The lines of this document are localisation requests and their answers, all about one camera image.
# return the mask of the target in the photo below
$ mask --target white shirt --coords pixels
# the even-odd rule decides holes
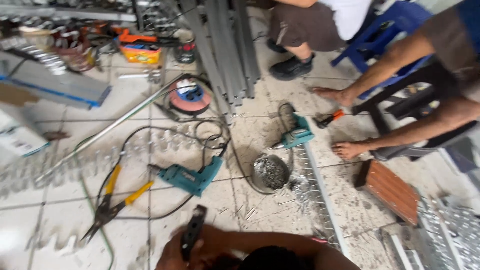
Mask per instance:
[[[318,0],[335,13],[333,19],[338,35],[343,40],[351,39],[360,29],[370,7],[371,0]]]

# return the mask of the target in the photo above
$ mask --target power drill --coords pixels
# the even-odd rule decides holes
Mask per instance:
[[[227,150],[227,145],[228,142],[225,143],[222,152],[218,156],[213,156],[210,164],[203,166],[198,172],[188,170],[178,164],[170,165],[166,169],[154,164],[148,164],[147,169],[151,173],[158,175],[158,177],[165,182],[170,183],[175,187],[179,187],[192,195],[200,197],[222,166],[222,156]]]
[[[283,133],[281,141],[274,144],[270,149],[290,149],[313,139],[314,135],[310,131],[307,119],[303,116],[297,115],[295,112],[292,113],[292,116],[295,120],[295,127],[292,130]]]

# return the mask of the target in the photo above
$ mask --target blue plastic chair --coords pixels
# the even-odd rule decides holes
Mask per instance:
[[[331,65],[336,66],[342,59],[348,57],[358,71],[365,73],[369,68],[366,63],[368,59],[365,60],[365,55],[361,54],[360,51],[366,50],[371,51],[371,55],[382,55],[386,51],[386,45],[390,43],[398,33],[407,32],[407,34],[411,35],[431,16],[432,13],[416,3],[397,1],[385,11],[385,13],[378,16],[374,22],[358,38],[356,38],[350,46],[345,49],[345,51],[342,52],[342,54],[331,62]],[[371,36],[378,33],[378,30],[385,22],[393,22],[393,24],[380,33],[374,40],[371,40]],[[430,56],[418,59],[417,61],[401,68],[396,75],[363,92],[358,98],[366,99],[377,87],[389,86],[396,83],[418,69],[429,57]]]

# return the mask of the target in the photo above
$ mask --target brown shorts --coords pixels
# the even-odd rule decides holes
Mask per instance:
[[[309,8],[278,3],[272,9],[268,36],[278,45],[298,47],[308,42],[316,51],[333,51],[345,46],[338,35],[334,12],[322,3]]]
[[[420,31],[432,43],[442,65],[457,78],[459,94],[480,102],[480,63],[456,7],[433,16]]]

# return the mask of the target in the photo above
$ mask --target sock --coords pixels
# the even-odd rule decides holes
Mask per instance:
[[[313,58],[312,56],[313,56],[313,54],[311,54],[311,55],[310,55],[308,58],[306,58],[306,59],[301,59],[300,62],[302,62],[302,63],[304,63],[304,64],[309,63],[310,61],[312,61],[312,58]]]

